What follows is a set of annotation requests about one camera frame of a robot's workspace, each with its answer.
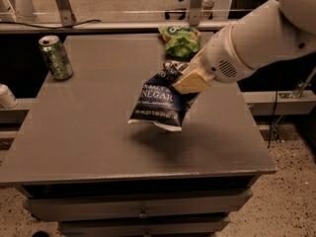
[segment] green soda can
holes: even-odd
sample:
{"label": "green soda can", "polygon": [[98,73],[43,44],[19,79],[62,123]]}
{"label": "green soda can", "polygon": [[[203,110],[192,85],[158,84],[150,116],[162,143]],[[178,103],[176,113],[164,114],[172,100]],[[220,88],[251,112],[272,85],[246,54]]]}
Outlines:
{"label": "green soda can", "polygon": [[45,36],[39,40],[39,49],[52,78],[61,81],[73,74],[66,49],[57,36]]}

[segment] floor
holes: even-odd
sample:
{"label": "floor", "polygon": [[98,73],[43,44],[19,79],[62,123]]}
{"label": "floor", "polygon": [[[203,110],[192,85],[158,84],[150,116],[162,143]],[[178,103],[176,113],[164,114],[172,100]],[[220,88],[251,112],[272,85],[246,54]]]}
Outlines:
{"label": "floor", "polygon": [[[161,20],[164,10],[183,7],[187,3],[184,1],[179,4],[178,0],[70,2],[78,21],[93,18],[106,22]],[[53,0],[34,0],[34,4],[42,22],[58,20]],[[266,129],[262,130],[267,146],[268,133]],[[231,223],[217,234],[218,237],[316,237],[316,164],[313,149],[297,130],[297,124],[283,125],[280,135],[284,143],[272,141],[270,145],[277,173],[262,177],[253,186],[254,196],[240,211],[230,214]],[[6,145],[1,144],[0,149],[1,168],[9,152]],[[0,189],[1,237],[31,237],[39,230],[46,231],[50,237],[62,236],[57,230],[57,223],[40,222],[31,217],[23,209],[24,200],[13,188]]]}

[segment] metal frame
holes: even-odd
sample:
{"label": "metal frame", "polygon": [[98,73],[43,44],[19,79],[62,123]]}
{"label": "metal frame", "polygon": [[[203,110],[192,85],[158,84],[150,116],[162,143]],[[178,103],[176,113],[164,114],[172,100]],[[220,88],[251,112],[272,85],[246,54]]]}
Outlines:
{"label": "metal frame", "polygon": [[[200,22],[196,27],[200,31],[218,31],[232,23],[236,22],[235,20],[227,21],[207,21]],[[139,22],[139,23],[89,23],[74,26],[71,28],[63,28],[62,24],[40,24],[36,23],[34,26],[21,26],[21,25],[6,25],[2,24],[0,29],[0,34],[32,34],[32,33],[121,33],[121,32],[130,32],[130,33],[157,33],[158,27],[164,26],[181,26],[189,27],[189,22],[178,22],[178,21],[162,21],[162,22]]]}
{"label": "metal frame", "polygon": [[200,22],[201,0],[190,0],[190,26],[196,27]]}
{"label": "metal frame", "polygon": [[58,10],[59,16],[61,20],[61,24],[63,27],[72,26],[76,22],[76,17],[71,9],[69,0],[55,0]]}
{"label": "metal frame", "polygon": [[0,0],[1,10],[7,11],[1,15],[2,21],[9,22],[34,22],[33,0]]}
{"label": "metal frame", "polygon": [[316,75],[316,67],[312,70],[312,72],[309,74],[305,82],[299,82],[296,86],[296,88],[289,94],[279,94],[281,98],[290,98],[290,99],[298,99],[302,96],[303,91],[306,89],[307,86],[309,86],[310,82]]}

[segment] chip bag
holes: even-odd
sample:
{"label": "chip bag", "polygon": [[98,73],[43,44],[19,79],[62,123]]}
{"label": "chip bag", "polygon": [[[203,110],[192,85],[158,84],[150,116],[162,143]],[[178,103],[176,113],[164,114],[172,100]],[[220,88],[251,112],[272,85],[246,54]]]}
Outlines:
{"label": "chip bag", "polygon": [[165,41],[165,50],[174,57],[190,58],[200,47],[200,32],[187,27],[163,27],[159,33]]}
{"label": "chip bag", "polygon": [[170,131],[181,131],[182,123],[198,93],[180,94],[172,84],[188,64],[171,61],[146,81],[128,123],[153,122]]}

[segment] gray cabinet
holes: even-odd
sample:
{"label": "gray cabinet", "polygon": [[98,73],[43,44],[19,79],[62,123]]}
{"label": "gray cabinet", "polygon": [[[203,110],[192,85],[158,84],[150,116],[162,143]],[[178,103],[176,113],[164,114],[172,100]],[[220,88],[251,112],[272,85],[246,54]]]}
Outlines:
{"label": "gray cabinet", "polygon": [[69,37],[65,47],[74,75],[47,76],[0,169],[0,185],[65,236],[214,236],[276,171],[236,84],[200,94],[181,133],[127,124],[168,59],[159,35]]}

